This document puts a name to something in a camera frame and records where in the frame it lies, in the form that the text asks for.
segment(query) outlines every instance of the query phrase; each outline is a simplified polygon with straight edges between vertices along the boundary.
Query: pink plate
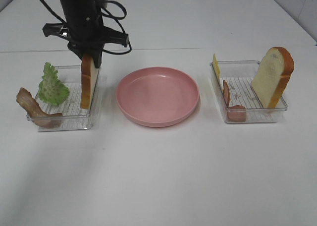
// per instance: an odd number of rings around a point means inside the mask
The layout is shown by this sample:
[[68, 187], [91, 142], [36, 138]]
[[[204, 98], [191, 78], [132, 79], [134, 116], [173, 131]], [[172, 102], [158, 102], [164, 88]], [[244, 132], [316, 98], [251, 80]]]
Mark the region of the pink plate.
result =
[[117, 88], [117, 102], [131, 121], [166, 127], [186, 119], [199, 100], [196, 82], [168, 67], [148, 67], [125, 76]]

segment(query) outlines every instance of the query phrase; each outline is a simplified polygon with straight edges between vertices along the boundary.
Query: plastic tray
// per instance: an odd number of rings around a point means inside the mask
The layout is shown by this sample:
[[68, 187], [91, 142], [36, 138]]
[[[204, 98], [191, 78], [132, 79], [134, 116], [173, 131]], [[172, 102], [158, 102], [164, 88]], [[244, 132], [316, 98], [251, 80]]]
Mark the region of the plastic tray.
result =
[[[218, 61], [220, 69], [219, 80], [212, 63], [211, 82], [215, 91], [223, 120], [226, 123], [272, 123], [278, 122], [287, 104], [283, 97], [275, 108], [263, 108], [257, 95], [251, 87], [251, 81], [259, 68], [259, 61]], [[230, 103], [227, 106], [223, 95], [223, 80], [230, 88]], [[245, 109], [231, 109], [235, 105], [244, 106]], [[232, 118], [232, 116], [244, 115], [244, 118]]]
[[90, 129], [97, 123], [100, 114], [100, 107], [102, 102], [102, 92], [100, 87], [100, 72], [98, 74], [93, 100], [90, 109], [80, 108], [81, 100], [81, 69], [80, 66], [57, 66], [58, 78], [70, 90], [68, 99], [55, 107], [50, 104], [42, 102], [38, 96], [35, 100], [39, 103], [41, 109], [48, 113], [62, 113], [63, 116], [57, 117], [30, 117], [26, 116], [27, 120], [47, 120], [51, 121], [52, 126], [49, 128], [39, 127], [39, 132], [44, 131], [62, 131], [62, 130], [77, 130]]

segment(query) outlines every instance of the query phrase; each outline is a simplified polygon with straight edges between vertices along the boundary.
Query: bread slice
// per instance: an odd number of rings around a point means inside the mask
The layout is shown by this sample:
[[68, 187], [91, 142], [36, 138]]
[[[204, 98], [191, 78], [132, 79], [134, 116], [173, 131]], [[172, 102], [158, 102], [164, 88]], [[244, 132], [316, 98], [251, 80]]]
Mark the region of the bread slice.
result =
[[81, 61], [81, 103], [82, 109], [89, 109], [93, 99], [99, 68], [95, 67], [93, 58], [84, 54]]
[[294, 70], [294, 61], [282, 47], [269, 49], [263, 57], [251, 86], [263, 108], [276, 107]]

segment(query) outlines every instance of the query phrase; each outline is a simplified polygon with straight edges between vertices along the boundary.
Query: green lettuce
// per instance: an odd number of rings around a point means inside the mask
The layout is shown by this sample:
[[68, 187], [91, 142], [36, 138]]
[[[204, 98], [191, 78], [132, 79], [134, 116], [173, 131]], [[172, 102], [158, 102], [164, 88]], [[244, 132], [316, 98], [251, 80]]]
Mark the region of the green lettuce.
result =
[[58, 71], [49, 62], [45, 63], [43, 72], [38, 93], [40, 100], [58, 106], [68, 98], [69, 89], [58, 79]]

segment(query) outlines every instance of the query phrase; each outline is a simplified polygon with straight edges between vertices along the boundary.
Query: bread crust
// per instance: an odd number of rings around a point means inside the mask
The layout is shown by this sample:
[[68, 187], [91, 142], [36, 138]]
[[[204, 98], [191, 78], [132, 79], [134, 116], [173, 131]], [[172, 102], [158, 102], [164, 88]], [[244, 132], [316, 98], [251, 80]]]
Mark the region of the bread crust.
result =
[[81, 103], [80, 108], [89, 109], [91, 105], [92, 87], [92, 68], [94, 60], [89, 54], [83, 54], [81, 62]]
[[282, 54], [284, 58], [284, 71], [282, 72], [280, 76], [280, 80], [278, 85], [276, 86], [276, 89], [274, 91], [274, 94], [268, 104], [268, 108], [275, 108], [279, 99], [281, 98], [287, 83], [291, 77], [291, 74], [294, 70], [294, 61], [290, 53], [283, 47], [273, 47], [271, 49], [278, 49], [278, 51]]

